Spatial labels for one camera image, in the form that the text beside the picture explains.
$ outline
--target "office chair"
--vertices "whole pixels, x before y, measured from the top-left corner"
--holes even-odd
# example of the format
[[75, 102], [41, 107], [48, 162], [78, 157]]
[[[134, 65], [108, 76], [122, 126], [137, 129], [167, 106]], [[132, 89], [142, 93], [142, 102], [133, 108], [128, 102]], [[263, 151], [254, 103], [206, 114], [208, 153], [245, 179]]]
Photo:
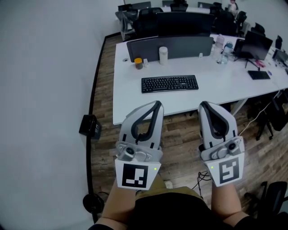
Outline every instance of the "office chair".
[[260, 35], [266, 37], [264, 27], [261, 26], [261, 25], [258, 24], [258, 23], [255, 23], [255, 24], [256, 24], [255, 27], [252, 27], [252, 28], [251, 28], [251, 31], [254, 32], [254, 33], [257, 33], [257, 34], [260, 34]]
[[172, 3], [170, 5], [171, 12], [186, 12], [188, 8], [187, 3]]
[[237, 29], [238, 29], [238, 36], [241, 37], [244, 35], [244, 32], [241, 31], [243, 29], [243, 23], [247, 19], [246, 12], [240, 11], [237, 15], [236, 19], [236, 24], [237, 24]]
[[276, 49], [281, 50], [281, 48], [282, 48], [282, 42], [283, 42], [282, 38], [278, 35], [278, 37], [277, 37], [277, 39], [276, 39], [276, 43], [275, 43]]
[[235, 36], [237, 25], [234, 23], [234, 15], [224, 10], [215, 20], [215, 32], [217, 34]]
[[251, 193], [245, 193], [245, 198], [251, 198], [252, 203], [248, 208], [248, 214], [253, 216], [257, 211], [257, 219], [261, 222], [270, 222], [275, 220], [276, 217], [283, 217], [283, 214], [279, 214], [281, 206], [284, 201], [288, 200], [288, 197], [285, 198], [285, 193], [287, 189], [287, 182], [279, 181], [274, 182], [269, 185], [267, 189], [267, 182], [263, 182], [261, 186], [264, 187], [261, 199], [258, 199], [255, 195]]
[[269, 93], [267, 95], [261, 96], [261, 106], [257, 108], [255, 106], [254, 109], [254, 117], [256, 114], [259, 113], [262, 109], [267, 106], [265, 112], [262, 112], [258, 117], [258, 124], [259, 124], [259, 131], [256, 136], [256, 140], [260, 140], [260, 137], [264, 131], [265, 126], [267, 125], [271, 136], [269, 137], [270, 140], [273, 138], [272, 128], [273, 126], [275, 131], [281, 131], [285, 125], [288, 123], [288, 114], [285, 114], [285, 111], [282, 107], [283, 104], [288, 103], [288, 90], [281, 90], [281, 95], [279, 97], [275, 97], [276, 93]]
[[163, 12], [161, 8], [142, 9], [138, 20], [133, 23], [137, 38], [146, 38], [158, 35], [157, 13]]
[[135, 33], [132, 25], [138, 18], [138, 10], [132, 9], [129, 11], [117, 11], [115, 12], [115, 15], [121, 22], [122, 33], [125, 35], [132, 35]]
[[144, 20], [155, 20], [157, 21], [157, 13], [163, 12], [163, 10], [159, 7], [153, 7], [153, 8], [147, 8], [147, 9], [141, 9], [139, 11], [138, 19], [141, 21]]
[[132, 4], [126, 4], [126, 5], [119, 5], [118, 6], [118, 11], [128, 11], [132, 8]]
[[215, 5], [215, 6], [218, 6], [218, 7], [222, 8], [222, 3], [219, 3], [219, 2], [214, 2], [214, 3], [213, 3], [213, 5]]
[[216, 17], [218, 17], [220, 15], [221, 12], [221, 8], [219, 6], [210, 6], [210, 14], [215, 15]]

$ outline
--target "wooden floor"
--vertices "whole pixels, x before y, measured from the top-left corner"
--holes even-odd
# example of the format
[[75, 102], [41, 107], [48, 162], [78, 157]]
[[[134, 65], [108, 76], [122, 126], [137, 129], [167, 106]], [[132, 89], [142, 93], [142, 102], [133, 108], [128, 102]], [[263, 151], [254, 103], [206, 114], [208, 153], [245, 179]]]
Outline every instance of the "wooden floor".
[[[102, 124], [101, 138], [91, 143], [91, 166], [94, 192], [109, 192], [115, 179], [114, 158], [115, 143], [118, 140], [120, 125], [113, 125], [113, 74], [116, 44], [121, 37], [106, 40], [101, 59], [99, 75], [94, 98], [93, 114]], [[250, 121], [247, 118], [249, 105], [237, 113], [238, 130], [241, 132]], [[274, 131], [274, 138], [269, 141], [268, 129], [259, 141], [255, 140], [258, 131], [253, 122], [243, 133], [245, 141], [245, 167], [243, 179], [236, 183], [243, 208], [248, 201], [243, 197], [246, 192], [257, 192], [263, 181], [288, 181], [288, 130]], [[164, 118], [162, 131], [162, 166], [160, 174], [164, 180], [171, 180], [174, 187], [197, 184], [199, 171], [205, 171], [197, 152], [201, 144], [197, 113], [192, 117], [186, 114], [172, 115]], [[211, 181], [200, 182], [201, 192], [208, 205], [211, 203]]]

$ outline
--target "white desk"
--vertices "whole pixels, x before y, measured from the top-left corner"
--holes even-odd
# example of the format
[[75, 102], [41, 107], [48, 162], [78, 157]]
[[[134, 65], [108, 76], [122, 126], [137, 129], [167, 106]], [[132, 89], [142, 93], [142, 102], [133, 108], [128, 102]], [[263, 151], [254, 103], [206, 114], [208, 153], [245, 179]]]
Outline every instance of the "white desk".
[[[225, 43], [234, 45], [236, 37], [225, 36]], [[159, 100], [164, 106], [164, 115], [172, 115], [198, 108], [202, 101], [216, 104], [239, 101], [241, 107], [245, 99], [288, 88], [288, 75], [285, 69], [275, 67], [271, 55], [267, 55], [264, 63], [272, 73], [271, 80], [252, 80], [248, 70], [257, 70], [245, 61], [229, 61], [227, 65], [217, 64], [211, 56], [186, 57], [169, 59], [166, 66], [159, 62], [150, 62], [148, 68], [137, 70], [128, 58], [126, 42], [116, 45], [113, 89], [113, 124], [121, 124], [126, 115], [135, 108]], [[160, 93], [141, 93], [141, 78], [169, 75], [195, 75], [199, 90], [173, 91]]]
[[[163, 12], [171, 12], [170, 6], [161, 7]], [[188, 7], [186, 12], [193, 12], [193, 13], [207, 13], [210, 14], [210, 9], [204, 9], [204, 8], [196, 8], [196, 7]]]

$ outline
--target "cable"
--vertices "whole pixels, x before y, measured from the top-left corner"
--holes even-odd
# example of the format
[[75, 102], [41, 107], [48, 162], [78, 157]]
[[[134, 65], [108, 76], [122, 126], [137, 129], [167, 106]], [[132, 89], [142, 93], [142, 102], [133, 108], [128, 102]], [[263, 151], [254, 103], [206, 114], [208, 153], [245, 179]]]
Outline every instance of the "cable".
[[211, 180], [211, 178], [210, 179], [205, 179], [205, 177], [210, 177], [209, 175], [207, 175], [207, 171], [204, 171], [204, 172], [198, 172], [198, 177], [197, 177], [197, 184], [192, 188], [192, 190], [196, 187], [196, 186], [198, 186], [198, 188], [199, 188], [199, 193], [200, 193], [200, 196], [201, 196], [201, 198], [203, 199], [203, 197], [202, 197], [202, 194], [201, 194], [201, 189], [200, 189], [200, 181], [210, 181]]
[[249, 123], [248, 123], [248, 125], [245, 127], [245, 129], [239, 134], [239, 136], [241, 136], [241, 134], [248, 128], [248, 126], [253, 122], [253, 121], [255, 121], [257, 118], [258, 118], [258, 116], [260, 115], [260, 113], [261, 112], [263, 112], [267, 107], [268, 107], [268, 105], [263, 109], [263, 110], [261, 110], [259, 113], [258, 113], [258, 115], [257, 115], [257, 117], [254, 119], [254, 120], [252, 120], [252, 121], [250, 121]]

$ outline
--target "desk divider panel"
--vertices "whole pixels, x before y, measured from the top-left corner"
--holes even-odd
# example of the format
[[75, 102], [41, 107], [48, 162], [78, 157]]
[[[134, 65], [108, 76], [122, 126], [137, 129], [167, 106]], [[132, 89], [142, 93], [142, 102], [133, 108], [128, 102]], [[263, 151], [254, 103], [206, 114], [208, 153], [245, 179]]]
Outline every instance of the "desk divider panel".
[[213, 45], [212, 37], [167, 36], [151, 37], [127, 42], [131, 62], [135, 58], [145, 58], [148, 62], [159, 60], [159, 48], [168, 48], [168, 59], [209, 56]]

